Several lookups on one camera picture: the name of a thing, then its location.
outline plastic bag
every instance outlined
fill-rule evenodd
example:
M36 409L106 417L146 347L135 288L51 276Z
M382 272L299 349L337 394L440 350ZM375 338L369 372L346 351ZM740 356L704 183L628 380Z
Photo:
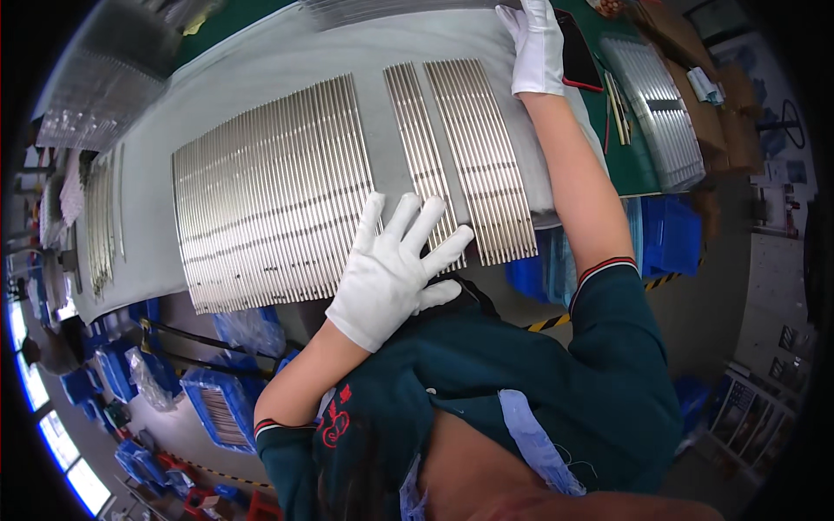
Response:
M157 383L142 358L139 348L130 348L124 356L128 359L130 365L131 383L136 385L139 394L151 404L151 407L160 413L170 413L177 410L177 403L183 399L183 394L180 393L175 398L173 393L166 391Z
M215 313L213 320L220 339L232 347L240 346L253 356L260 353L281 358L284 355L287 342L273 308Z

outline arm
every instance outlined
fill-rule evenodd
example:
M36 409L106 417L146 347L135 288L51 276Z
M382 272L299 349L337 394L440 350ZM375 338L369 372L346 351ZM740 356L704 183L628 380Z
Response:
M610 179L590 149L562 83L562 37L548 0L522 0L524 11L499 5L515 40L512 93L527 108L545 153L553 203L576 272L613 257L634 257L628 220Z
M374 229L383 206L384 195L372 192L368 196L339 289L326 311L327 320L261 393L255 405L256 425L267 418L286 427L310 423L328 389L376 353L409 316L460 294L460 285L453 280L425 285L463 253L474 235L472 230L460 226L420 258L420 250L445 211L443 200L426 200L406 232L420 210L420 198L406 193L376 237Z
M576 272L613 257L634 257L620 198L562 96L519 93L547 160L553 204Z
M312 422L321 397L369 356L370 352L325 320L301 353L261 393L255 404L255 424L266 418L288 427Z

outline hand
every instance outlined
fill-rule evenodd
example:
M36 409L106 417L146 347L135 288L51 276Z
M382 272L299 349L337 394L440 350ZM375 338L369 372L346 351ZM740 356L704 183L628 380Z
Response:
M495 6L498 19L515 40L512 93L565 95L562 48L565 37L548 0L521 0L524 11Z
M406 193L381 235L375 237L385 196L372 192L365 203L354 246L327 317L353 342L376 353L410 315L447 303L460 294L460 285L445 280L429 287L429 279L453 263L474 237L460 226L424 258L420 250L432 228L443 216L441 198L429 198L414 225L405 233L420 209L420 198Z

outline smartphone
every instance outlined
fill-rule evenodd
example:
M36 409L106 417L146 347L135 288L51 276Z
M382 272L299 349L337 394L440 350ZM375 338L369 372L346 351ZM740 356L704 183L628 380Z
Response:
M562 82L572 87L584 88L595 93L601 93L602 79L596 70L594 57L590 54L588 43L576 25L573 15L561 9L554 9L556 21L565 36L565 48L562 51L564 75Z

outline red embroidered logo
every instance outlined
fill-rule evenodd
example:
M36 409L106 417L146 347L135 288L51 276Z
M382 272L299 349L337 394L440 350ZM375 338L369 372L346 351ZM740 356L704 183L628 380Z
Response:
M342 392L339 393L339 400L342 404L344 404L350 399L350 396L350 386L345 385ZM329 421L326 418L322 418L321 423L319 424L319 428L322 428L325 422L329 423L329 426L321 433L322 443L324 443L325 447L336 448L336 441L342 434L344 434L344 431L346 431L350 425L350 415L347 411L342 411L340 413L336 411L336 400L334 398L333 400L330 400L326 416L329 417Z
M339 399L342 400L342 403L345 403L350 400L351 396L350 385L345 384L344 389L342 389L342 392L339 393Z

